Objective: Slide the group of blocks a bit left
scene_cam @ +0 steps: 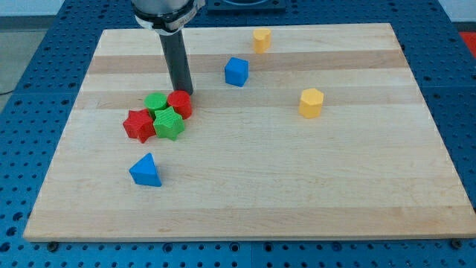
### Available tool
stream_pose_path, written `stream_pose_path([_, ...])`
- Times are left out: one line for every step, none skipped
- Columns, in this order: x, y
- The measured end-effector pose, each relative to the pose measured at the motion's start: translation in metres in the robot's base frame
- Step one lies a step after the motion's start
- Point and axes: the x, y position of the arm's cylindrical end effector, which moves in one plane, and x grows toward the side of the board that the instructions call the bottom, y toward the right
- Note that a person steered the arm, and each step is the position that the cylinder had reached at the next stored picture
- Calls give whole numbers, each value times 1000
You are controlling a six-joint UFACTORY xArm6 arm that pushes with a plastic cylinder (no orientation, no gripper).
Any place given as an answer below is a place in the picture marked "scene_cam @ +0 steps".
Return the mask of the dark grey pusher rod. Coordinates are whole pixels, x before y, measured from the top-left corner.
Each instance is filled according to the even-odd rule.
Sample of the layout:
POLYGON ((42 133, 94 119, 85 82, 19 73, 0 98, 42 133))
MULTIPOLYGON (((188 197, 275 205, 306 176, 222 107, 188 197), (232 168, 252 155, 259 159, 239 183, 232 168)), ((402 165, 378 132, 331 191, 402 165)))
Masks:
POLYGON ((160 35, 164 58, 168 67, 174 91, 193 94, 193 83, 181 31, 172 35, 160 35))

